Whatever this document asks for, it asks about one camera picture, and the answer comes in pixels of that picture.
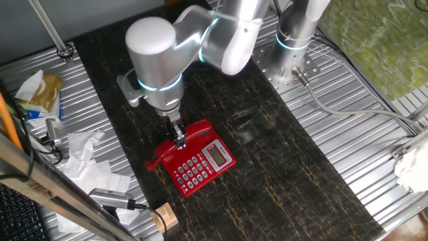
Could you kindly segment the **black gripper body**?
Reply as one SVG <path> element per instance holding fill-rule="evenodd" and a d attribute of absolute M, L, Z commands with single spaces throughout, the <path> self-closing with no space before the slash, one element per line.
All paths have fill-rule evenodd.
<path fill-rule="evenodd" d="M 181 119 L 179 120 L 175 120 L 175 121 L 171 121 L 169 118 L 167 119 L 166 122 L 166 127 L 167 127 L 167 133 L 169 134 L 169 130 L 170 129 L 174 129 L 176 131 L 176 129 L 183 129 L 183 122 Z"/>

